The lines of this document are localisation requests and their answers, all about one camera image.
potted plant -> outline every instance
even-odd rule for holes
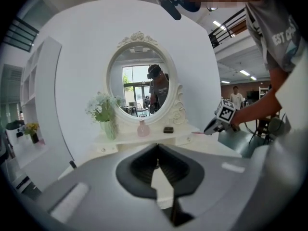
[[[101,129],[105,131],[110,140],[114,140],[117,135],[115,123],[115,105],[120,105],[120,97],[111,97],[105,93],[98,92],[97,96],[88,102],[86,113],[89,114],[94,122],[100,123]]]
[[[39,125],[38,123],[27,123],[25,128],[25,135],[30,135],[32,142],[35,144],[39,141],[37,131]]]

ornate white mirror frame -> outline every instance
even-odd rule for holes
[[[125,111],[123,111],[120,107],[115,109],[115,114],[117,119],[128,123],[138,124],[141,119],[145,119],[147,124],[156,123],[162,120],[166,124],[177,124],[180,125],[186,120],[186,112],[182,103],[182,85],[178,83],[178,74],[173,63],[173,60],[166,49],[160,46],[157,41],[152,39],[150,36],[145,36],[142,32],[134,33],[130,36],[130,38],[125,37],[118,45],[117,50],[111,57],[108,67],[104,72],[104,80],[103,80],[103,90],[109,95],[113,95],[111,91],[111,83],[110,83],[110,74],[111,68],[114,65],[116,59],[120,54],[124,51],[136,47],[136,46],[144,46],[150,48],[155,51],[165,62],[166,67],[168,68],[169,74],[169,91],[168,96],[164,105],[155,113],[155,115],[151,115],[146,118],[139,118],[128,115]]]

vase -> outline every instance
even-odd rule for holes
[[[101,129],[105,132],[108,139],[112,141],[116,139],[117,129],[113,121],[101,122],[100,125]]]
[[[139,137],[148,136],[150,134],[150,127],[145,124],[144,120],[140,120],[137,133]]]
[[[32,140],[32,142],[33,142],[34,144],[37,143],[37,142],[39,141],[39,138],[38,138],[38,134],[37,134],[37,133],[34,133],[34,134],[30,135],[30,137],[31,137],[31,140]]]

green glass vase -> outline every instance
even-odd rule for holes
[[[110,139],[111,141],[116,139],[117,129],[113,121],[101,122],[100,125],[101,129],[105,132],[108,139]]]

bouquet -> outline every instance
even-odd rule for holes
[[[25,135],[30,134],[30,136],[33,136],[38,131],[38,128],[38,123],[27,123],[25,128]]]
[[[122,99],[120,97],[111,97],[105,93],[98,93],[88,102],[86,113],[89,114],[94,122],[112,121],[115,117],[114,106],[120,105]]]

